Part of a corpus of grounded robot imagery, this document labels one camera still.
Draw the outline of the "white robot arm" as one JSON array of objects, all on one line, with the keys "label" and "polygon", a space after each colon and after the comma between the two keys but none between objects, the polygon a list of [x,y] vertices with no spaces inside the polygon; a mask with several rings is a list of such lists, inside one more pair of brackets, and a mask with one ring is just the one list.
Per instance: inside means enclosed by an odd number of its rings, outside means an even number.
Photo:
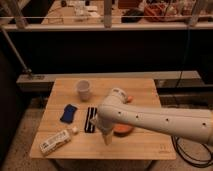
[{"label": "white robot arm", "polygon": [[206,109],[138,107],[126,103],[127,94],[113,88],[90,122],[106,138],[116,123],[131,125],[213,146],[213,114]]}]

